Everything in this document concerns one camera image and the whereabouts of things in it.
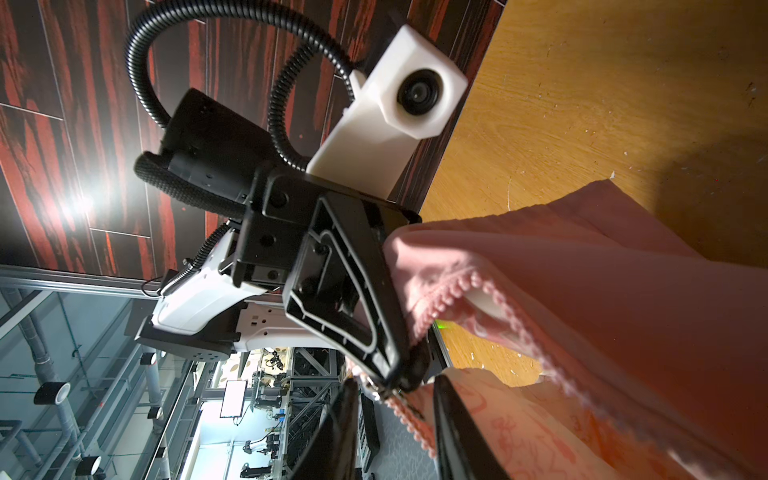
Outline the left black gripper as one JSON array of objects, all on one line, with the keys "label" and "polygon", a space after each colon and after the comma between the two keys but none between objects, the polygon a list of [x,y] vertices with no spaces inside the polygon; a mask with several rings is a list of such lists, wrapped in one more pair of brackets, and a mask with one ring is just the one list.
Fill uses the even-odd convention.
[{"label": "left black gripper", "polygon": [[245,204],[231,278],[236,287],[281,285],[293,268],[283,292],[287,317],[344,353],[373,392],[411,392],[429,352],[410,339],[383,245],[419,221],[396,203],[263,164]]}]

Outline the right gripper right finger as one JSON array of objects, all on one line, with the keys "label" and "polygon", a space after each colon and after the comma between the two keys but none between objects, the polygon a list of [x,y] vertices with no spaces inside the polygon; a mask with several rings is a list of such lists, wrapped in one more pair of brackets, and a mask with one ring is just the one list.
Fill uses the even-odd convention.
[{"label": "right gripper right finger", "polygon": [[440,479],[510,479],[445,375],[434,380],[433,413]]}]

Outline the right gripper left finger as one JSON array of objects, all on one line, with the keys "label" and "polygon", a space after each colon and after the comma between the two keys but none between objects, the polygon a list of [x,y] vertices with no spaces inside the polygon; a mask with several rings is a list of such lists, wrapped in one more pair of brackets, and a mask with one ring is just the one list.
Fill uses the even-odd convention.
[{"label": "right gripper left finger", "polygon": [[357,381],[346,379],[290,479],[355,478],[359,400]]}]

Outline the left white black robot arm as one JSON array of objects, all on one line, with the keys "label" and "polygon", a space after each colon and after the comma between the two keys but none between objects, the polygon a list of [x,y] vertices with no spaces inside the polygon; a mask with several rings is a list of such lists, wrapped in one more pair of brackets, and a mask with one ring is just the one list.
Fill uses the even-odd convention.
[{"label": "left white black robot arm", "polygon": [[187,278],[167,284],[138,336],[189,353],[228,353],[223,329],[246,300],[276,291],[287,318],[340,350],[381,397],[410,392],[427,372],[428,345],[412,340],[383,253],[416,213],[283,167],[261,167],[243,202],[212,199],[226,233]]}]

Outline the pink zip jacket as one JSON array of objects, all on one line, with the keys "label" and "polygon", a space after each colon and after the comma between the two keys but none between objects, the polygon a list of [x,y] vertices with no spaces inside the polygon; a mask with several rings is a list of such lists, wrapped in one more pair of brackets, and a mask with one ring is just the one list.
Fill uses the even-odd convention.
[{"label": "pink zip jacket", "polygon": [[[510,479],[766,477],[765,269],[704,258],[607,180],[384,254],[412,340],[445,320],[540,363],[523,387],[437,375]],[[389,401],[435,463],[436,377]]]}]

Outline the bright monitor screen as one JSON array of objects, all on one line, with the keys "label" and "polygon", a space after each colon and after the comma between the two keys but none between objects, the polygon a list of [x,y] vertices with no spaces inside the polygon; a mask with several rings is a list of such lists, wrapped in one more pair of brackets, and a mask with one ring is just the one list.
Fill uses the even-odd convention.
[{"label": "bright monitor screen", "polygon": [[247,389],[246,380],[229,380],[226,383],[221,402],[221,418],[238,419],[243,416]]}]

